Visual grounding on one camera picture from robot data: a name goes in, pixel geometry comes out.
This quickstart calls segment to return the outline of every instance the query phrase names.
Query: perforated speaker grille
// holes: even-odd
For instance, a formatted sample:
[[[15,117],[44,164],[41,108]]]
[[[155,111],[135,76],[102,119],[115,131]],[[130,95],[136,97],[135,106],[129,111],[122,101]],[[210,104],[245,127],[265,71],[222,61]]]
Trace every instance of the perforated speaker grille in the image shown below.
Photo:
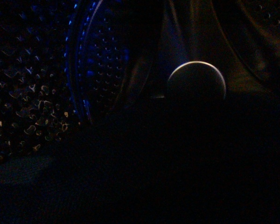
[[[214,0],[235,52],[266,87],[280,95],[280,0]]]

